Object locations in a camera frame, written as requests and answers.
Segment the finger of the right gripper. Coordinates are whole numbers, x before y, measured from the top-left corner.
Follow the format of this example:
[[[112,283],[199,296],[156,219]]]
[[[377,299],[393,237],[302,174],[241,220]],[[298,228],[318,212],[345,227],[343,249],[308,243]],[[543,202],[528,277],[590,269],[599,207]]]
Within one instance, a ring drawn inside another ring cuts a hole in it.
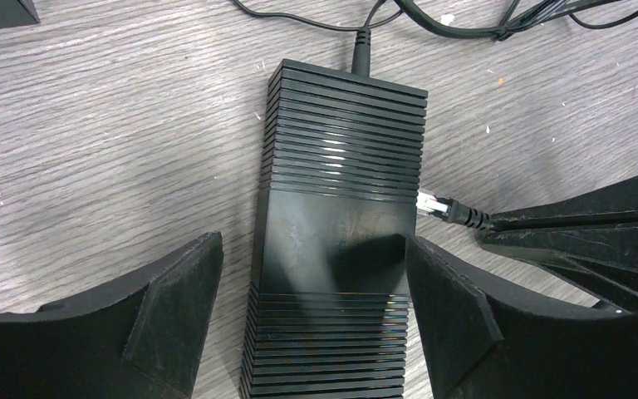
[[[624,311],[638,312],[638,223],[487,232],[478,243]]]
[[[494,230],[638,223],[638,175],[552,204],[491,215]]]

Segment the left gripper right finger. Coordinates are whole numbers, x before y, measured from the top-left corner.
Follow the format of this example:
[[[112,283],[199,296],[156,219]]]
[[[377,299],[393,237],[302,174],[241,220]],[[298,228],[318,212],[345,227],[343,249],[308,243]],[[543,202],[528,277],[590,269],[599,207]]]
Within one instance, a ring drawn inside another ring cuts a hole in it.
[[[426,239],[406,275],[436,398],[638,398],[638,312],[536,293]]]

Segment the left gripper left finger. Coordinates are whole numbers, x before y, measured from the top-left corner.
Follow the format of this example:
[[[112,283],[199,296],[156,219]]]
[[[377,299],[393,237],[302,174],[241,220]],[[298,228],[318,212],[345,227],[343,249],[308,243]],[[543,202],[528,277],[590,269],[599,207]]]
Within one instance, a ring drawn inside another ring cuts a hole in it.
[[[223,267],[206,233],[33,313],[0,313],[0,398],[188,398]]]

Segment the black network switch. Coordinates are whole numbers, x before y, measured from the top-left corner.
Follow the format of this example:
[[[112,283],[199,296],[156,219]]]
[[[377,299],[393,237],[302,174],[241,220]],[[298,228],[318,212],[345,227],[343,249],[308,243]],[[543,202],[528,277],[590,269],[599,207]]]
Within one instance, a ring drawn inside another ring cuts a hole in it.
[[[402,397],[427,96],[289,59],[272,74],[242,397]]]

